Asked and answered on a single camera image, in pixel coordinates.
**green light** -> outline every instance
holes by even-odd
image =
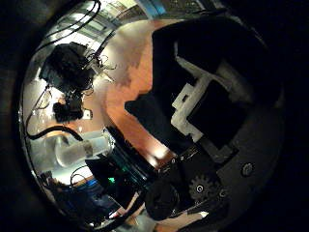
[[[114,183],[115,183],[115,178],[109,177],[109,178],[108,178],[108,181],[109,181],[110,183],[114,184]]]

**screw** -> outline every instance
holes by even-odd
[[[219,193],[219,195],[220,195],[222,198],[226,197],[227,194],[228,194],[228,191],[227,191],[226,189],[222,189],[222,190],[220,191],[220,193]]]
[[[253,164],[251,162],[246,163],[241,170],[241,174],[244,177],[249,177],[251,176],[253,172]]]
[[[203,190],[204,190],[204,187],[201,185],[196,188],[196,191],[199,193],[201,193]]]

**electronic equipment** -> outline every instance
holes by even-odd
[[[85,57],[87,47],[79,43],[57,45],[45,60],[40,78],[65,95],[65,103],[56,102],[53,111],[58,123],[84,116],[83,92],[93,88],[95,71]]]

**black cable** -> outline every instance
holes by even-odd
[[[47,39],[48,37],[50,37],[50,36],[52,36],[52,35],[55,35],[55,34],[57,34],[57,33],[59,33],[59,32],[65,31],[65,30],[71,28],[72,26],[78,24],[79,22],[81,22],[81,21],[82,21],[86,16],[88,16],[88,15],[94,10],[94,8],[96,7],[97,1],[96,1],[96,0],[92,0],[92,1],[95,2],[93,8],[92,8],[90,11],[88,11],[86,14],[84,14],[79,20],[77,20],[75,23],[73,23],[73,24],[71,24],[71,25],[69,25],[69,26],[66,26],[66,27],[64,27],[64,28],[61,28],[61,29],[59,29],[59,30],[57,30],[57,31],[55,31],[55,32],[52,32],[52,33],[46,35],[46,36],[44,37],[44,39]]]
[[[50,91],[48,91],[48,94],[49,94],[49,96],[50,96],[50,98],[52,99],[52,95],[51,95],[51,93],[50,93]],[[47,105],[45,105],[45,106],[43,106],[43,107],[41,107],[41,105],[42,105],[42,101],[41,101],[41,103],[40,103],[40,107],[38,107],[38,108],[35,108],[34,110],[43,110],[43,109],[46,109],[46,108],[48,108],[49,107],[49,105],[50,105],[50,101],[48,102],[48,104]]]
[[[98,3],[98,9],[97,9],[97,11],[95,12],[94,15],[92,15],[86,22],[84,22],[83,24],[81,24],[78,28],[72,30],[72,31],[71,31],[70,33],[68,33],[66,36],[63,36],[63,37],[61,37],[61,38],[59,38],[59,39],[57,39],[57,40],[54,40],[54,41],[51,41],[51,42],[48,42],[48,43],[43,44],[42,46],[40,46],[40,47],[35,51],[34,54],[36,54],[37,52],[39,52],[39,51],[42,50],[43,48],[45,48],[45,47],[47,47],[47,46],[49,46],[49,45],[55,44],[55,43],[61,41],[62,39],[64,39],[64,38],[66,38],[66,37],[68,37],[68,36],[74,34],[75,32],[77,32],[77,31],[79,31],[80,29],[82,29],[82,28],[83,28],[85,25],[87,25],[89,22],[91,22],[91,21],[98,15],[98,13],[99,13],[99,11],[100,11],[100,6],[101,6],[101,3],[99,2],[99,0],[94,0],[94,1],[96,1],[96,2]]]
[[[75,170],[73,170],[73,172],[70,174],[70,185],[72,186],[72,179],[73,179],[73,175],[75,174],[76,171],[86,167],[88,165],[83,165],[83,166],[80,166],[80,167],[77,167]]]
[[[70,185],[71,185],[72,187],[74,186],[74,183],[73,183],[72,181],[73,181],[73,178],[74,178],[75,176],[80,176],[80,177],[82,177],[82,178],[84,179],[84,181],[86,182],[87,186],[88,186],[87,178],[84,177],[84,176],[81,175],[81,174],[76,173],[76,174],[74,174],[74,175],[72,175],[72,176],[70,177]]]
[[[70,133],[76,140],[83,141],[83,138],[75,130],[72,130],[71,128],[68,128],[68,127],[65,127],[65,126],[53,126],[53,127],[47,128],[46,130],[43,130],[43,131],[41,131],[37,134],[30,134],[28,132],[29,122],[30,122],[30,119],[32,118],[32,112],[33,112],[33,110],[35,110],[35,108],[37,107],[37,104],[39,103],[40,99],[42,98],[43,94],[47,91],[48,88],[49,88],[49,85],[47,84],[44,91],[41,93],[41,95],[37,99],[36,103],[34,104],[32,110],[29,113],[29,116],[26,119],[25,132],[26,132],[27,136],[30,139],[35,140],[35,139],[43,137],[44,135],[46,135],[46,134],[48,134],[52,131],[63,131],[63,132]]]

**wooden floor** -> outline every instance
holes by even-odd
[[[142,20],[121,27],[102,54],[108,64],[117,65],[108,74],[115,79],[95,81],[95,95],[126,139],[153,166],[166,163],[173,154],[152,137],[139,122],[125,110],[125,102],[147,93],[153,82],[152,32],[176,20]]]

